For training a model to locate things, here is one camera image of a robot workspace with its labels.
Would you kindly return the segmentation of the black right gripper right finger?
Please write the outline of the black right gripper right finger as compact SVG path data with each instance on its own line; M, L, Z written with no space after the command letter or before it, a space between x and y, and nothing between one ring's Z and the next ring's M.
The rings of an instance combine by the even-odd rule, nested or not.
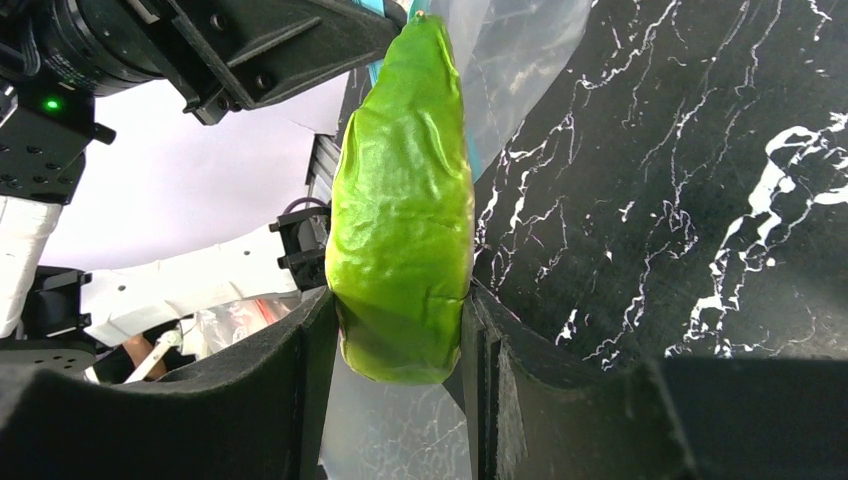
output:
M473 286L461 383L476 479L843 479L847 365L647 360L604 373Z

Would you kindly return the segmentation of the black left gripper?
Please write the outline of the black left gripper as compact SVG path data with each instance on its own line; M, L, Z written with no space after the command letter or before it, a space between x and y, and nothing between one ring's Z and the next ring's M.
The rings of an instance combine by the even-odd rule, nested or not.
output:
M199 56L175 21L195 1L4 1L1 4L1 193L64 206L93 142L98 97L168 81L199 110Z

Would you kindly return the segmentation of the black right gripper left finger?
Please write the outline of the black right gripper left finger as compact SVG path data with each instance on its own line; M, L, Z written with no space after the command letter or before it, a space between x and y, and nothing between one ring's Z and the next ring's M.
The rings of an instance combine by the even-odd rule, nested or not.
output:
M335 299L156 382L1 371L5 479L313 479L337 344Z

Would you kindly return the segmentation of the green watermelon slice toy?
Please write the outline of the green watermelon slice toy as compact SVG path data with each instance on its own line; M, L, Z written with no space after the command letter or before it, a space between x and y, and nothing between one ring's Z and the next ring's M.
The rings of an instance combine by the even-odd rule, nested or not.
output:
M332 187L325 269L354 372L406 385L451 375L474 201L449 34L417 12L348 121Z

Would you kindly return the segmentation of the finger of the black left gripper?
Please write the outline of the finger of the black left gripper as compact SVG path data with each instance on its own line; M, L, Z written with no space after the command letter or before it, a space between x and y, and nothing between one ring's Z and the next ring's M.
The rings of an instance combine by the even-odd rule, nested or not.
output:
M128 1L155 71L201 124L282 103L381 60L406 25L394 1Z

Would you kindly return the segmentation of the clear zip top bag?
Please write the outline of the clear zip top bag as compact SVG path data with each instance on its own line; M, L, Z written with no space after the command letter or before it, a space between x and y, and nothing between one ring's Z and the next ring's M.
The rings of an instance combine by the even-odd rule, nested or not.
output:
M586 1L404 1L442 17L462 82L474 180L500 156L584 33ZM460 370L440 385L378 384L333 371L320 455L332 479L468 479Z

